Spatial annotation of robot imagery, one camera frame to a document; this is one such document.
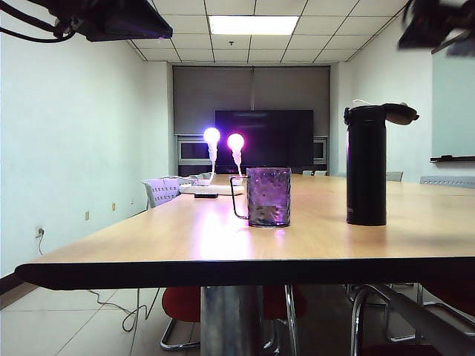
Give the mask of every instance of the thermos lid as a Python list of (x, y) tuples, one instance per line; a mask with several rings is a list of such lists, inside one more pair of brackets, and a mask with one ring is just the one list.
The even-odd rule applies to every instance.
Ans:
[(412, 121), (415, 121), (419, 118), (419, 115), (417, 115), (417, 111), (408, 107), (405, 103), (387, 103), (383, 105), (358, 106), (353, 109), (346, 108), (344, 111), (344, 122), (347, 125), (350, 123), (352, 111), (368, 111), (369, 115), (375, 114), (377, 112), (380, 113), (380, 111), (378, 110), (375, 111), (376, 108), (382, 108), (383, 111), (386, 113), (385, 119), (389, 122), (398, 125), (409, 125)]

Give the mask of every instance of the light bulb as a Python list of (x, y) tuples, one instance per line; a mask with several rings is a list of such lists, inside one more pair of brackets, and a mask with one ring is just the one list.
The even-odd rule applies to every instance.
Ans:
[(232, 149), (232, 152), (238, 152), (244, 146), (244, 138), (238, 134), (234, 133), (228, 137), (228, 147)]
[(216, 128), (207, 128), (203, 134), (203, 138), (208, 145), (213, 143), (216, 145), (220, 140), (220, 132)]
[(220, 132), (216, 128), (207, 128), (203, 133), (203, 138), (208, 144), (209, 159), (214, 164), (217, 159), (217, 142), (220, 140)]

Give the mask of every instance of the conference table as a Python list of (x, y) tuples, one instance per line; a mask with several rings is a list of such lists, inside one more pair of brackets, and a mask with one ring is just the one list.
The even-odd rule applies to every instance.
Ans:
[[(229, 184), (229, 177), (213, 183)], [(291, 185), (286, 228), (249, 227), (230, 196), (181, 194), (20, 265), (16, 274), (62, 290), (202, 286), (205, 356), (225, 354), (224, 329), (250, 325), (223, 319), (244, 302), (255, 304), (253, 286), (474, 280), (475, 190), (388, 182), (387, 225), (370, 227), (346, 223), (345, 178), (294, 174)], [(245, 213), (245, 194), (236, 200)], [(221, 309), (204, 306), (203, 298), (226, 293), (234, 299), (221, 300)]]

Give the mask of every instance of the gray roller shade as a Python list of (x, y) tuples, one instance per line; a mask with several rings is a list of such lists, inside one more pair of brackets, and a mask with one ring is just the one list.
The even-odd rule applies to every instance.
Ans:
[(329, 134), (329, 67), (255, 68), (254, 94), (255, 110), (314, 110), (314, 135)]
[(250, 110), (249, 67), (174, 67), (174, 133), (202, 134), (215, 110)]

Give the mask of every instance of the phone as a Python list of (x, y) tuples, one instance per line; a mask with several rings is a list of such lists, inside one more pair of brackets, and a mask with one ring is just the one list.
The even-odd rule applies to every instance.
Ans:
[(195, 193), (194, 194), (195, 198), (217, 198), (217, 193)]

